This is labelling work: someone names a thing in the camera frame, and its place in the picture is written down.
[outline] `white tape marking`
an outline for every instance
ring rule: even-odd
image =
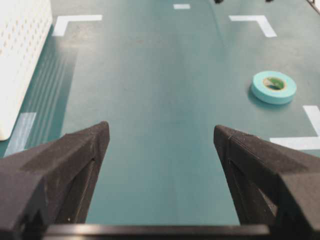
[[[69,22],[90,22],[101,21],[102,15],[74,15],[74,16],[58,16],[52,36],[63,37],[65,35]]]
[[[229,18],[233,22],[256,21],[267,38],[274,38],[277,36],[276,32],[268,22],[268,19],[264,15],[235,15],[229,16]]]
[[[320,149],[320,137],[277,137],[270,138],[270,142],[295,150]]]
[[[316,132],[320,137],[320,111],[317,106],[303,106],[305,113],[308,115],[308,118]]]
[[[173,8],[176,10],[191,9],[190,4],[173,4]]]
[[[36,119],[36,115],[37,114],[35,112],[26,112],[20,114],[10,138],[8,147],[5,150],[5,157],[21,152],[25,149],[30,131]]]
[[[317,106],[303,106],[303,108],[318,136],[273,137],[270,138],[270,142],[295,150],[320,149],[320,110]]]

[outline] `white corner marking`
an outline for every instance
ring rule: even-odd
[[[256,21],[267,38],[274,38],[277,36],[276,32],[268,22],[268,19],[264,15],[233,15],[229,16],[229,18],[233,22]]]
[[[317,136],[273,137],[270,142],[295,150],[320,149],[320,110],[317,106],[303,106]]]
[[[102,15],[73,15],[73,16],[58,16],[52,36],[63,37],[65,35],[69,22],[90,22],[101,21]]]

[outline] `tape roll core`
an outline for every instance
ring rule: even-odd
[[[297,91],[296,83],[287,75],[277,71],[262,71],[253,76],[253,94],[268,104],[287,104]]]

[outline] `roll of tape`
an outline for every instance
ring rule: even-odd
[[[278,71],[262,71],[253,76],[253,94],[268,104],[286,104],[294,98],[297,85],[289,76]]]

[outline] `white pegboard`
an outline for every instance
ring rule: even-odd
[[[0,0],[0,141],[11,135],[52,21],[50,0]]]

